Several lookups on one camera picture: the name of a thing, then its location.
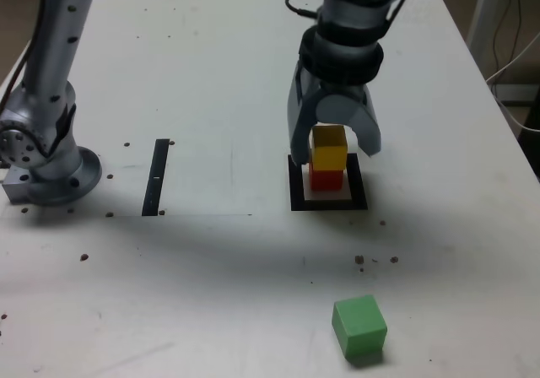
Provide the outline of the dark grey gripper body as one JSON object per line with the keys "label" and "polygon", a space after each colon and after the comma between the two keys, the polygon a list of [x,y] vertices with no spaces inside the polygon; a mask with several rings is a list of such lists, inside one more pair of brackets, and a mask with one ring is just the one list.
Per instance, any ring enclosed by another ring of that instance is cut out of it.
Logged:
{"label": "dark grey gripper body", "polygon": [[320,86],[330,95],[342,95],[351,99],[363,99],[365,97],[365,86],[363,84],[341,85],[321,81]]}

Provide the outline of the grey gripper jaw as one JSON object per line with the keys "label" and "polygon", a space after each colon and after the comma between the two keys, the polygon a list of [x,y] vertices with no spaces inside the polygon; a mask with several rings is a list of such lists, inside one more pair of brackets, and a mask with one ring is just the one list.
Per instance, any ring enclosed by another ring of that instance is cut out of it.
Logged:
{"label": "grey gripper jaw", "polygon": [[326,90],[316,106],[318,122],[344,125],[352,129],[359,148],[368,156],[381,151],[381,130],[370,98],[364,85],[341,90]]}
{"label": "grey gripper jaw", "polygon": [[296,165],[309,161],[309,134],[317,124],[316,107],[322,98],[321,81],[298,61],[287,104],[290,154]]}

